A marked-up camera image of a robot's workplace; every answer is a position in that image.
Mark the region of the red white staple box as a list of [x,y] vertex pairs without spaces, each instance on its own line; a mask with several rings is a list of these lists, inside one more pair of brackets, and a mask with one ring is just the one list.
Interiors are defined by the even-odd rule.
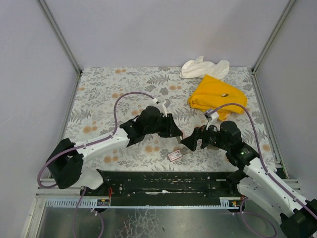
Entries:
[[175,161],[175,160],[181,158],[183,155],[182,155],[182,153],[181,153],[180,150],[176,150],[176,151],[174,151],[174,152],[168,154],[167,156],[168,156],[169,160],[170,160],[171,162],[173,162],[173,161]]

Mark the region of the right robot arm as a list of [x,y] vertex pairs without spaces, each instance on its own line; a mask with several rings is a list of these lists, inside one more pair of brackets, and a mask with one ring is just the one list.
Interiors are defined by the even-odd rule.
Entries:
[[238,192],[266,210],[288,238],[309,238],[317,232],[317,201],[307,200],[260,160],[260,155],[241,138],[236,123],[225,121],[197,127],[181,143],[191,151],[208,146],[226,152],[229,162],[237,167],[228,180]]

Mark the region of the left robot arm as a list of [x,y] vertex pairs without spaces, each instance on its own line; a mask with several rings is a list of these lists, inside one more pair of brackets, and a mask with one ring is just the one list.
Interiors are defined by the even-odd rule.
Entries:
[[164,114],[157,107],[148,106],[139,116],[121,124],[107,135],[84,142],[63,139],[48,158],[47,168],[59,189],[73,185],[97,189],[104,183],[104,179],[97,170],[85,168],[84,163],[107,152],[138,144],[148,134],[157,134],[161,138],[183,135],[172,114]]

